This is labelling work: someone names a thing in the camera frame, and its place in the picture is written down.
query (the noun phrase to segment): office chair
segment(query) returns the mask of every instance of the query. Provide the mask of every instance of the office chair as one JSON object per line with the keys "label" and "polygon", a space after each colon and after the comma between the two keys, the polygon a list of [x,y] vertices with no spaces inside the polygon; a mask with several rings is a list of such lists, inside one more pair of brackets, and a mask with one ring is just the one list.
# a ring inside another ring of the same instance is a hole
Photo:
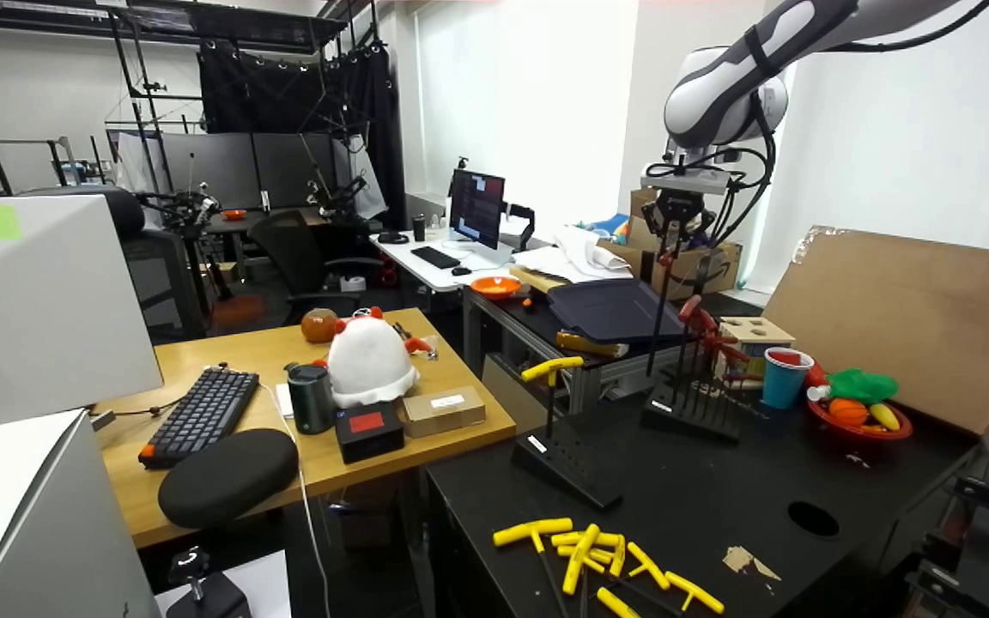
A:
{"label": "office chair", "polygon": [[141,229],[121,241],[150,339],[197,339],[209,334],[190,253],[177,234]]}
{"label": "office chair", "polygon": [[[335,312],[354,312],[356,305],[403,305],[406,295],[386,273],[386,260],[370,256],[351,229],[308,228],[302,211],[279,209],[249,228],[249,241],[279,269],[288,303],[288,318],[296,321],[313,305],[328,305]],[[346,278],[363,278],[359,292],[342,292]]]}

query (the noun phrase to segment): black box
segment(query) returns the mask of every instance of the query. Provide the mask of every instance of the black box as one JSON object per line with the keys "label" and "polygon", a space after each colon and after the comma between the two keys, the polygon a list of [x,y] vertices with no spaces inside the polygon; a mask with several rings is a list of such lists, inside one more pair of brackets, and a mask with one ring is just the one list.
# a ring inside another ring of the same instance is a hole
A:
{"label": "black box", "polygon": [[335,416],[335,446],[342,451],[342,463],[403,451],[403,442],[399,409],[346,409]]}

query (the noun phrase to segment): wooden table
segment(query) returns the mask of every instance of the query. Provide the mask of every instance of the wooden table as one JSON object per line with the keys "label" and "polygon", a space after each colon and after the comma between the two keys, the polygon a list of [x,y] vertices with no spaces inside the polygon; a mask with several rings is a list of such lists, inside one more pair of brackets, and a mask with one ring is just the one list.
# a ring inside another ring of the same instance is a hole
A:
{"label": "wooden table", "polygon": [[[514,435],[510,416],[468,372],[458,351],[430,325],[430,318],[418,309],[399,309],[399,312],[387,312],[386,318],[406,325],[417,335],[433,335],[438,342],[438,360],[430,360],[426,353],[417,357],[417,366],[421,376],[411,396],[436,396],[444,389],[469,384],[484,398],[484,419],[451,429],[451,431],[409,438],[403,451],[386,454],[386,455],[342,463],[332,431],[302,435],[273,411],[273,384],[285,382],[285,363],[291,360],[308,363],[308,360],[325,357],[325,345],[308,345],[299,325],[154,345],[162,373],[166,373],[166,389],[154,389],[135,398],[113,398],[113,401],[103,401],[101,409],[126,411],[126,409],[172,401],[200,376],[204,366],[218,363],[218,360],[227,360],[227,366],[232,372],[259,372],[261,391],[254,396],[239,429],[272,425],[272,429],[291,431],[299,455],[302,455],[302,478],[313,494],[342,491],[374,478],[417,471],[417,468],[459,455],[459,454]],[[113,425],[101,431],[107,472],[111,472],[121,515],[137,547],[154,547],[176,537],[190,537],[190,528],[172,524],[158,507],[158,485],[166,472],[144,471],[137,463],[137,451],[154,429],[158,429],[154,419],[131,416],[131,419],[117,419]],[[299,485],[267,498],[254,511],[267,511],[267,507],[291,503],[291,501],[299,501]]]}

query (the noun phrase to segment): black curtain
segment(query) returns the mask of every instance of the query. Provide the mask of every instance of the black curtain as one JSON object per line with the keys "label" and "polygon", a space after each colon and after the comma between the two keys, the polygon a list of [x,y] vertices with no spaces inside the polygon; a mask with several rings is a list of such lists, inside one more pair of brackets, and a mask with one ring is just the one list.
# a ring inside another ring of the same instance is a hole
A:
{"label": "black curtain", "polygon": [[387,199],[386,223],[406,223],[399,87],[387,48],[368,40],[332,62],[279,62],[231,40],[200,48],[209,135],[363,135]]}

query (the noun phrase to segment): white robotic arm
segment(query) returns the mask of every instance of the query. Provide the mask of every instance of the white robotic arm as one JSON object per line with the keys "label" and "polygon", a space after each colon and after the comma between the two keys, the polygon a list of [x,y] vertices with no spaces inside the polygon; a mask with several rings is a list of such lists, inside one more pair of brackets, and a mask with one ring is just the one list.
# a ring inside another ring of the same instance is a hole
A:
{"label": "white robotic arm", "polygon": [[696,154],[754,135],[752,94],[770,128],[787,114],[776,74],[809,52],[905,30],[958,0],[784,0],[731,48],[692,52],[661,120],[675,146]]}
{"label": "white robotic arm", "polygon": [[[655,189],[650,228],[681,242],[721,242],[747,215],[771,179],[771,129],[787,114],[787,87],[778,71],[809,52],[898,52],[943,36],[980,16],[989,0],[975,0],[958,20],[911,40],[865,46],[865,36],[905,30],[961,0],[778,0],[731,48],[702,48],[683,62],[661,120],[668,135],[665,162],[644,170],[644,189]],[[763,136],[764,151],[728,146],[745,136]],[[718,162],[758,157],[763,179],[718,169]],[[718,211],[705,209],[705,192],[721,192]]]}

